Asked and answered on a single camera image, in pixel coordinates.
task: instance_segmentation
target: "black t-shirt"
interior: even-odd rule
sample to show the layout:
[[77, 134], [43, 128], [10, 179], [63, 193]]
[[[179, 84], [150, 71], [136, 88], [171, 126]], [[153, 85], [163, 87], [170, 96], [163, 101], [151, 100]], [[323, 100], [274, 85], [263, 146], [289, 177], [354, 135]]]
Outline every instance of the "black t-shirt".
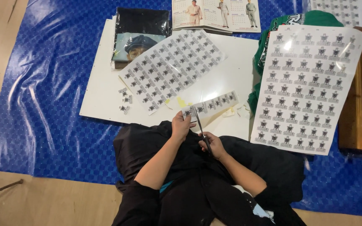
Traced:
[[[273, 211], [281, 215], [271, 219]], [[215, 171], [198, 168], [172, 182], [161, 194], [131, 182], [113, 226], [209, 226], [214, 218], [228, 226], [305, 225], [289, 205], [265, 212], [248, 193], [233, 187]]]

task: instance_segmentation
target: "black sleeve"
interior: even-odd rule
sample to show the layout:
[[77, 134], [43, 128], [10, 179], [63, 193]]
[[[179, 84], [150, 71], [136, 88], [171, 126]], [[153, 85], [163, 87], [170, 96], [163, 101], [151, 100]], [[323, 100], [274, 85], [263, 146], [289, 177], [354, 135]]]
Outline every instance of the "black sleeve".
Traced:
[[158, 190], [132, 181], [122, 196], [113, 226], [153, 225], [158, 214]]

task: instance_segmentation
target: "plastic bag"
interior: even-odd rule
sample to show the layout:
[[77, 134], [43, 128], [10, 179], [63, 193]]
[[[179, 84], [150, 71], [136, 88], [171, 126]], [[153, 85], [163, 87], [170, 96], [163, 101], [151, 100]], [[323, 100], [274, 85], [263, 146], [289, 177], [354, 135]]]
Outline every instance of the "plastic bag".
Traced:
[[169, 16], [168, 10], [118, 7], [112, 63], [130, 62], [170, 36]]

